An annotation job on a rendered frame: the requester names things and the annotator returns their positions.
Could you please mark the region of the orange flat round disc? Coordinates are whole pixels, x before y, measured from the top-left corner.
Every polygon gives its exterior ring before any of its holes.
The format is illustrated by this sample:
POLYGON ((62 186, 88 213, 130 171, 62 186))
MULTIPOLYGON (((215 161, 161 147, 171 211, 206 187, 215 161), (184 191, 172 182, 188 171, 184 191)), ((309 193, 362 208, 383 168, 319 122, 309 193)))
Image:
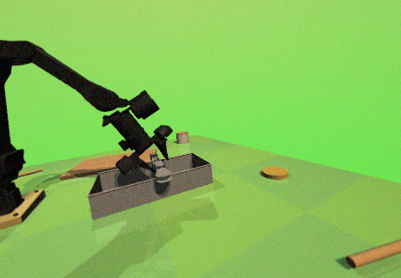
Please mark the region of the orange flat round disc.
POLYGON ((288 171, 281 167, 270 166, 262 169, 262 175, 268 179, 282 180, 288 177, 288 171))

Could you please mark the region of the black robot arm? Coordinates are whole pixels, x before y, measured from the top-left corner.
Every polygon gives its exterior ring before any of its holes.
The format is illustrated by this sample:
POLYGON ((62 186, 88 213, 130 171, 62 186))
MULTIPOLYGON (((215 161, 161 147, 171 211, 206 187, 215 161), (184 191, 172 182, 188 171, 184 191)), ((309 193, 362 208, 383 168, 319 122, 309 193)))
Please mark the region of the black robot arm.
POLYGON ((10 142, 9 119, 4 85, 11 74, 12 65, 34 63, 47 71, 61 82, 76 90, 89 104, 101 112, 117 108, 111 115, 102 117, 102 126, 111 123, 114 128, 124 135, 132 131, 139 123, 132 114, 143 120, 157 112, 160 108, 149 96, 146 90, 128 101, 119 98, 112 90, 91 82, 67 65, 63 64, 41 46, 29 40, 0 40, 0 216, 11 214, 24 201, 20 189, 15 186, 19 172, 26 164, 24 150, 17 150, 10 142))

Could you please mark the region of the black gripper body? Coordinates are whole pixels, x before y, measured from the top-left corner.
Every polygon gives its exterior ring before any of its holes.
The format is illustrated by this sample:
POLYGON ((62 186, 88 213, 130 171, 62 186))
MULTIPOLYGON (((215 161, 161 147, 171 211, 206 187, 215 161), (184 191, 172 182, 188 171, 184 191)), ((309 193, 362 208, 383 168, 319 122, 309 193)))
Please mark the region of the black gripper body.
POLYGON ((132 131, 122 135, 122 137, 129 143, 129 145, 135 150, 135 152, 129 157, 125 155, 115 166, 125 175, 132 168, 134 168, 141 160, 139 156, 145 152, 155 142, 162 142, 165 137, 167 138, 173 130, 170 126, 161 125, 153 131, 154 135, 150 136, 146 133, 145 129, 138 124, 132 131))

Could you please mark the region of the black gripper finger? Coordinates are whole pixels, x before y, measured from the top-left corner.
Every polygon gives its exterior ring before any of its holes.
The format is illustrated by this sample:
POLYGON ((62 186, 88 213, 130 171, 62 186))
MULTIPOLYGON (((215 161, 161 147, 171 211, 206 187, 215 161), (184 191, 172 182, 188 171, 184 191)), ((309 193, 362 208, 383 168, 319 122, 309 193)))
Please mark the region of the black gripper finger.
POLYGON ((154 144, 157 146, 157 148, 161 151, 163 156, 166 158, 166 160, 169 160, 168 153, 167 153, 167 148, 166 148, 166 141, 168 139, 165 138, 162 142, 157 143, 155 142, 154 144))
POLYGON ((138 167, 142 167, 156 173, 156 171, 150 165, 148 165, 144 160, 142 159, 140 160, 141 161, 134 167, 135 169, 137 169, 138 167))

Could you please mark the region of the brown cylinder with orange top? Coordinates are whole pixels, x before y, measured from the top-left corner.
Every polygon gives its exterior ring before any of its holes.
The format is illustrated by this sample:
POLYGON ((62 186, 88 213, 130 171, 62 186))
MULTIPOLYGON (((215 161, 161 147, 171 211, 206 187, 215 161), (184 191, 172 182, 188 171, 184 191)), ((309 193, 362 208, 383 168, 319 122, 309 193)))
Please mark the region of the brown cylinder with orange top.
POLYGON ((176 133, 176 141, 177 144, 185 144, 189 142, 188 132, 179 132, 176 133))

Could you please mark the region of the grey rectangular metal tin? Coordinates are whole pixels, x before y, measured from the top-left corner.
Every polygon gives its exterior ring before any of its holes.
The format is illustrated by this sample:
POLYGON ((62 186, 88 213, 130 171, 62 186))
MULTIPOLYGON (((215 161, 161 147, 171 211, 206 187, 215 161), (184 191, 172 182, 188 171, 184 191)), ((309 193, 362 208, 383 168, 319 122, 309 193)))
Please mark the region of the grey rectangular metal tin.
POLYGON ((142 167, 98 173, 87 195, 92 220, 213 183, 212 164, 192 152, 160 160, 172 171, 169 182, 156 182, 156 173, 142 167))

